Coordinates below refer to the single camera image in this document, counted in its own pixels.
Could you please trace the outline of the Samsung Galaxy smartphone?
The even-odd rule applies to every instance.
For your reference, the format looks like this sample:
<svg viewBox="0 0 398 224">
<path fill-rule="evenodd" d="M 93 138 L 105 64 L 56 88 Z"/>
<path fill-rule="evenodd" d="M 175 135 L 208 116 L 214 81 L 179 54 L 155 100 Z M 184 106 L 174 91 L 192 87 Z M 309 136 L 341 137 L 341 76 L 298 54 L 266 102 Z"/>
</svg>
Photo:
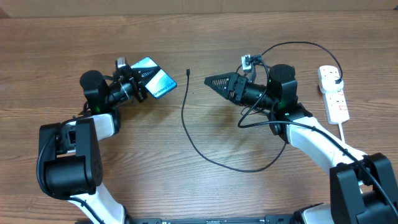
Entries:
<svg viewBox="0 0 398 224">
<path fill-rule="evenodd" d="M 143 78 L 145 89 L 154 97 L 161 98 L 168 92 L 177 87 L 177 82 L 167 74 L 154 60 L 150 57 L 143 58 L 137 63 L 131 65 L 131 68 L 142 70 L 146 68 L 158 68 L 159 72 L 152 78 Z"/>
</svg>

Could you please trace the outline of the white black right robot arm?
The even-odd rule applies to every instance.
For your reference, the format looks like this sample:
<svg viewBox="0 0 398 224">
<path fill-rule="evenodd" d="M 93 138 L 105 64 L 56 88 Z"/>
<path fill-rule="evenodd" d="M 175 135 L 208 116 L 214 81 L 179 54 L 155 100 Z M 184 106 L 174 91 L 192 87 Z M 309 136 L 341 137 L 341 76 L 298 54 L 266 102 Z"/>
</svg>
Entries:
<svg viewBox="0 0 398 224">
<path fill-rule="evenodd" d="M 296 211 L 291 223 L 397 223 L 397 182 L 390 160 L 357 150 L 323 128 L 298 102 L 294 67 L 274 65 L 267 85 L 236 72 L 207 77 L 204 83 L 236 105 L 267 110 L 273 134 L 328 174 L 330 203 Z"/>
</svg>

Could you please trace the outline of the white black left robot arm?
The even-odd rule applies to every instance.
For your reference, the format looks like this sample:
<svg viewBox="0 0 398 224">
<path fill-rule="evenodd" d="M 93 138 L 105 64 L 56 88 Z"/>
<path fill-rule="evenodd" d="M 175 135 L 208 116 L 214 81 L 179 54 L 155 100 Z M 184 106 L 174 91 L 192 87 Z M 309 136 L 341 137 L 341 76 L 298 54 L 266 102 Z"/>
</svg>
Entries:
<svg viewBox="0 0 398 224">
<path fill-rule="evenodd" d="M 157 65 L 122 64 L 111 76 L 85 72 L 80 78 L 86 97 L 82 115 L 39 129 L 36 176 L 43 193 L 76 205 L 92 223 L 134 223 L 103 183 L 99 141 L 119 132 L 119 106 L 168 92 L 167 77 Z"/>
</svg>

